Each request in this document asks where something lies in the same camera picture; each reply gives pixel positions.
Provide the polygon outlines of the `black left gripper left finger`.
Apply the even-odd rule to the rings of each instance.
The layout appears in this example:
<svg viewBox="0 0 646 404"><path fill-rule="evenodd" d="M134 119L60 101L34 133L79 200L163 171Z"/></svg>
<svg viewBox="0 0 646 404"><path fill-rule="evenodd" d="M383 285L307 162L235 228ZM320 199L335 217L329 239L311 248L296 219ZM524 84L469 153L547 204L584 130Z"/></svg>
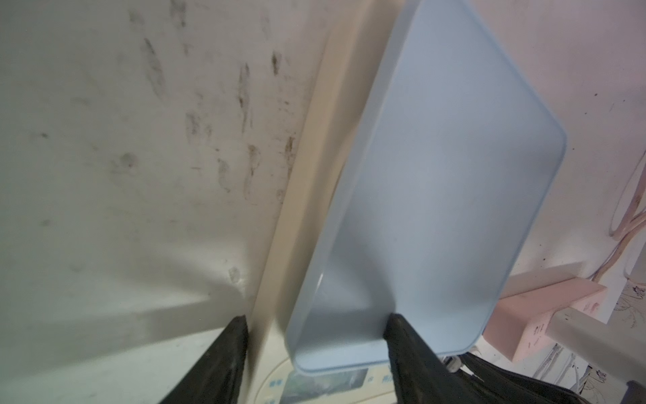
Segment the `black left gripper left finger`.
<svg viewBox="0 0 646 404"><path fill-rule="evenodd" d="M248 339L247 319L234 317L161 404L236 404Z"/></svg>

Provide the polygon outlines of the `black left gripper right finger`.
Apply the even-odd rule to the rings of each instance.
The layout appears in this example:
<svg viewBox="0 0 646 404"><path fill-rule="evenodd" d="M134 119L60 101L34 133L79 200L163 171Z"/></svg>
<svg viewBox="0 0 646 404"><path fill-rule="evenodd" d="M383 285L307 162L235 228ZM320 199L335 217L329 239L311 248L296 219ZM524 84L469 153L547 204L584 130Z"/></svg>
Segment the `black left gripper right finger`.
<svg viewBox="0 0 646 404"><path fill-rule="evenodd" d="M389 316L384 332L398 403L497 403L499 397L449 372L400 314Z"/></svg>

